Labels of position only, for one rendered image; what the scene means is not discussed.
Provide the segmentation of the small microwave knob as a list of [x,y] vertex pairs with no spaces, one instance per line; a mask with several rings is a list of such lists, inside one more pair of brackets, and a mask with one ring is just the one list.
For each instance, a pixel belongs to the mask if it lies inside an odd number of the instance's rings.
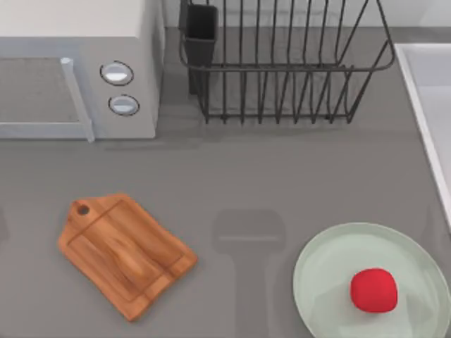
[[110,110],[116,115],[132,116],[140,109],[139,101],[133,96],[120,95],[111,97],[108,102]]

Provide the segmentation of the wooden cutting board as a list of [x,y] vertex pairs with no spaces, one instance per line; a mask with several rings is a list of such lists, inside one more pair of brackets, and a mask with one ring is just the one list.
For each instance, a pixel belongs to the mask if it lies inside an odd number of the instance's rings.
[[130,322],[198,261],[127,194],[73,201],[58,248]]

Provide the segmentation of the black cutlery holder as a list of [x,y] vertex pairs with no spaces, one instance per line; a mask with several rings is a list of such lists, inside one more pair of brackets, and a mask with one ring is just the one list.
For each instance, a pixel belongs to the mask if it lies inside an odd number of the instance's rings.
[[186,56],[189,93],[204,96],[218,37],[218,9],[210,4],[180,0],[179,29]]

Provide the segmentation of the pale microwave oven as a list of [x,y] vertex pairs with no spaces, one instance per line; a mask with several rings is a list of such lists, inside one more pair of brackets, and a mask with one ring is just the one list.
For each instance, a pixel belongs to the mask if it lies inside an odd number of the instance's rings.
[[[155,136],[165,44],[162,0],[0,0],[0,58],[73,59],[95,141]],[[132,68],[131,83],[101,78],[113,61]],[[124,94],[140,103],[132,116],[109,108]]]

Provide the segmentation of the large microwave knob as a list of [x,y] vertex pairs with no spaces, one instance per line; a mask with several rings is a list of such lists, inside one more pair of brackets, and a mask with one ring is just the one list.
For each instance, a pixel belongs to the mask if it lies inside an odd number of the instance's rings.
[[132,82],[134,72],[126,63],[113,61],[100,67],[101,78],[113,86],[126,86]]

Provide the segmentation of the pale green plate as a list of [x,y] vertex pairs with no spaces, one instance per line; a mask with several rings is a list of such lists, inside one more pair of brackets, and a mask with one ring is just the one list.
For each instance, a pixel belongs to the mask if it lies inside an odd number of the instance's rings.
[[[352,278],[382,268],[395,279],[398,302],[365,313],[351,300]],[[314,236],[300,251],[292,290],[314,338],[447,338],[451,293],[433,257],[411,237],[373,223],[345,223]]]

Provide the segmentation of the red tomato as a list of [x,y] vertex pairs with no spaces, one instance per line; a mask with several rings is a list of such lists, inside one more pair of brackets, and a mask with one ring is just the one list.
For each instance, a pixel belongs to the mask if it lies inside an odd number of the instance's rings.
[[350,299],[365,313],[390,312],[398,302],[395,278],[382,268],[361,270],[350,281]]

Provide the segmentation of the microwave oven door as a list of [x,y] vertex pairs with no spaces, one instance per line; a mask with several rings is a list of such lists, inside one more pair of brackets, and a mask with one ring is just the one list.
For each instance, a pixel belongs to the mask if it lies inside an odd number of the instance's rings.
[[0,139],[86,139],[61,58],[0,58]]

